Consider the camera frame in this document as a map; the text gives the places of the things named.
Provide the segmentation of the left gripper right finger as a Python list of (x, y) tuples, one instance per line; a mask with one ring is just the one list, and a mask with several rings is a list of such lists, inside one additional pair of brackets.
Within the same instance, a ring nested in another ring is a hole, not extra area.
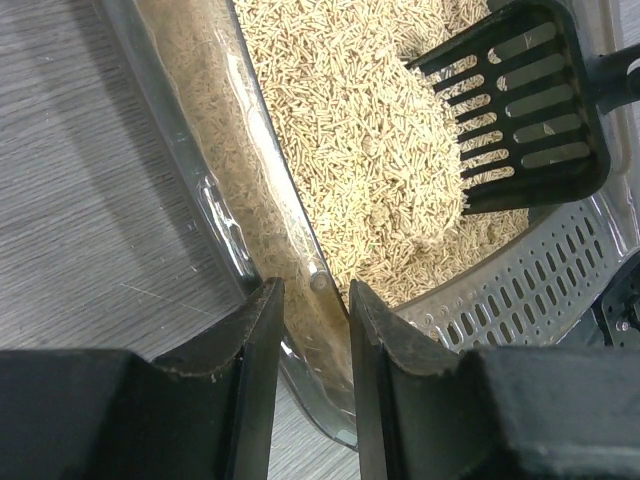
[(350, 336), (357, 441), (365, 479), (457, 479), (459, 357), (352, 281)]

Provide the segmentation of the dark green litter box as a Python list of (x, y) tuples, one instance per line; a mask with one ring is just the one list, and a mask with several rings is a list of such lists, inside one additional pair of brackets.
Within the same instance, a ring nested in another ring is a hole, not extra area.
[[(307, 418), (357, 445), (348, 322), (277, 144), (229, 1), (99, 1), (201, 233), (233, 288), (286, 283), (281, 368)], [(460, 351), (547, 345), (639, 256), (639, 140), (630, 108), (608, 121), (613, 172), (592, 197), (540, 218), (504, 248), (397, 313)]]

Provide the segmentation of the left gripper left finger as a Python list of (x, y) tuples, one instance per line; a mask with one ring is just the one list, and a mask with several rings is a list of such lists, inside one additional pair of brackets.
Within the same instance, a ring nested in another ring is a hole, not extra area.
[(284, 282), (270, 278), (237, 310), (153, 360), (179, 388), (164, 477), (266, 478), (283, 321)]

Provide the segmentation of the black slotted litter scoop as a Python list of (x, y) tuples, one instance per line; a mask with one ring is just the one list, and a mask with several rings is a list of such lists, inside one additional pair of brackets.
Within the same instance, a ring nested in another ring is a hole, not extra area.
[(472, 179), (509, 169), (510, 175), (465, 190), (466, 214), (531, 209), (584, 199), (605, 183), (611, 155), (603, 119), (639, 99), (638, 45), (589, 53), (577, 21), (559, 1), (511, 1), (475, 25), (408, 62), (429, 76), (472, 57), (473, 66), (444, 80), (441, 92), (479, 76), (480, 85), (449, 98), (451, 106), (481, 95), (487, 104), (457, 115), (465, 123), (494, 119), (459, 135), (459, 142), (501, 133), (499, 141), (461, 153), (506, 157), (464, 169)]

